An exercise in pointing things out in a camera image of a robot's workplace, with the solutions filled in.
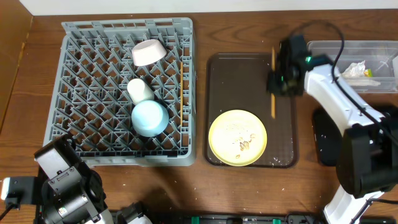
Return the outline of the pink bowl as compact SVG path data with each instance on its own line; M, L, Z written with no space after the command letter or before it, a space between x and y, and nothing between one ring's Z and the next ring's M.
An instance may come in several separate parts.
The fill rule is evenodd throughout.
M164 58L167 51L157 39L145 40L132 49L132 59L135 66L145 66L156 63Z

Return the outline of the white tissue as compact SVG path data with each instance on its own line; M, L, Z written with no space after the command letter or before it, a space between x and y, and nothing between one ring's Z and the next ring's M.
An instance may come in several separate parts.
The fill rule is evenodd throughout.
M366 77L364 71L367 70L365 61L351 63L350 66L341 74L346 83L351 86L379 86L381 82L373 80L373 77Z

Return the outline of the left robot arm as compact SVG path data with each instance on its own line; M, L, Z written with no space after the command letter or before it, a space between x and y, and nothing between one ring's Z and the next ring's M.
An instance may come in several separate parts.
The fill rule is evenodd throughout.
M98 173L75 152L71 134L46 144L35 161L47 176L42 185L40 219L46 223L113 223Z

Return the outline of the green snack wrapper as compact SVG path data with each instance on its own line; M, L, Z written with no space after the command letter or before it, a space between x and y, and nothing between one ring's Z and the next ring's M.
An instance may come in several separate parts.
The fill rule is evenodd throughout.
M365 75L366 77L373 77L373 73L372 73L371 69L365 70L365 71L364 71L364 75Z

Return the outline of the light blue saucer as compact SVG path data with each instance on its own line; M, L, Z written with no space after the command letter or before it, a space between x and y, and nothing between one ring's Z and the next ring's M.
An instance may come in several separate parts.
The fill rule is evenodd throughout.
M164 106L153 100L142 101L131 113L132 127L144 137L154 137L162 133L168 123L169 114Z

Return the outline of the white cup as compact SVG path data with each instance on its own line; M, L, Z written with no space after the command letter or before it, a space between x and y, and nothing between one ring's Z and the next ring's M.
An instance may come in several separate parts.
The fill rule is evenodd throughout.
M127 92L129 93L134 105L142 101L154 100L154 92L140 78L134 78L127 84Z

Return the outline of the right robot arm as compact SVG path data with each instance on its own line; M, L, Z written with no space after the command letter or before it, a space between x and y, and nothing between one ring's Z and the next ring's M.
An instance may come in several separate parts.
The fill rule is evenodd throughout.
M337 61L313 55L301 35L280 42L267 89L276 96L316 99L342 137L336 162L340 183L323 209L325 223L358 223L363 213L397 185L397 119L369 106L341 76Z

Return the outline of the wooden chopstick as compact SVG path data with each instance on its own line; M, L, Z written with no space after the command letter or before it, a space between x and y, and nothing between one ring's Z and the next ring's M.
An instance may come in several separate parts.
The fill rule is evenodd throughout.
M272 53L271 69L274 72L275 71L275 49L274 49L274 47L272 47L271 53ZM275 119L275 95L273 93L271 93L271 116L272 116L272 119Z
M183 126L183 62L180 62L180 127Z

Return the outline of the yellow plate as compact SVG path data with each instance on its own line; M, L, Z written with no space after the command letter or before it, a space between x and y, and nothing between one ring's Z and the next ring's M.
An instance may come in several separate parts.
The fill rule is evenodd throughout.
M267 131L262 121L245 110L229 110L211 124L208 144L223 163L242 167L256 162L267 146Z

